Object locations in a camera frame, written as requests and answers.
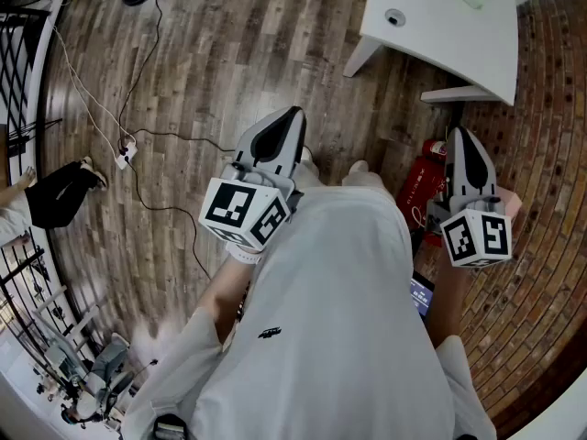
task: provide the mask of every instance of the wristband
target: wristband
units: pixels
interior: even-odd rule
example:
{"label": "wristband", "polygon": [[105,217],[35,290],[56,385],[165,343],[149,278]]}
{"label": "wristband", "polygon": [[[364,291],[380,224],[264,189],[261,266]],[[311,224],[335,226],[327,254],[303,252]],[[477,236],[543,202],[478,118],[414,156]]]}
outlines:
{"label": "wristband", "polygon": [[249,253],[244,251],[241,247],[238,247],[238,245],[232,241],[227,242],[226,250],[230,253],[230,256],[243,264],[257,264],[262,257],[262,253]]}

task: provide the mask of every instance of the shirt logo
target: shirt logo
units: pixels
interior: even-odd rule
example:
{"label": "shirt logo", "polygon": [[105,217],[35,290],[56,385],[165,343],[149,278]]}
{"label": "shirt logo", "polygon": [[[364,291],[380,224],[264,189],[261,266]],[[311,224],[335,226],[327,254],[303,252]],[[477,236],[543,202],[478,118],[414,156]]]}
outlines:
{"label": "shirt logo", "polygon": [[280,327],[272,327],[270,329],[265,329],[262,333],[259,334],[258,339],[268,339],[269,337],[273,337],[276,334],[279,334],[282,331]]}

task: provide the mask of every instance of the apriltag cube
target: apriltag cube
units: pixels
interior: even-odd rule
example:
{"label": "apriltag cube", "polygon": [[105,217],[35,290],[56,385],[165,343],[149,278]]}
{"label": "apriltag cube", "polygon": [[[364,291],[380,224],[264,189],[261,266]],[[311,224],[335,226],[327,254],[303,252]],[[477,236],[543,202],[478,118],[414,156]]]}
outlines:
{"label": "apriltag cube", "polygon": [[199,222],[224,241],[262,251],[289,216],[277,188],[212,178]]}
{"label": "apriltag cube", "polygon": [[512,257],[512,221],[506,215],[464,209],[440,227],[454,267],[484,268]]}

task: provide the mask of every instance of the power strip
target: power strip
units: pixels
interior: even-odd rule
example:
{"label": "power strip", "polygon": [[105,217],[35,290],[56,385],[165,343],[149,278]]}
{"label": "power strip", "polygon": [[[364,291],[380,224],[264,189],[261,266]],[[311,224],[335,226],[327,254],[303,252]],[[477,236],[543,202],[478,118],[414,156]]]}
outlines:
{"label": "power strip", "polygon": [[116,158],[116,164],[118,165],[118,168],[123,170],[127,166],[127,163],[129,163],[136,154],[137,144],[133,142],[128,142],[127,146],[125,147],[125,154],[118,155],[118,158]]}

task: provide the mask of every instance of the white desk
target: white desk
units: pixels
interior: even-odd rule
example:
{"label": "white desk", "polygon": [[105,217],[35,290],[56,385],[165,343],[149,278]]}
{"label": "white desk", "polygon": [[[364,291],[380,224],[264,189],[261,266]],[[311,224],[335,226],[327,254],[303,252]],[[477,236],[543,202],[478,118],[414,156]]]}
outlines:
{"label": "white desk", "polygon": [[[385,18],[405,16],[396,27]],[[515,0],[487,0],[475,10],[462,0],[367,0],[361,39],[347,62],[351,77],[381,45],[430,62],[471,83],[422,93],[422,101],[504,101],[514,104],[517,75]]]}

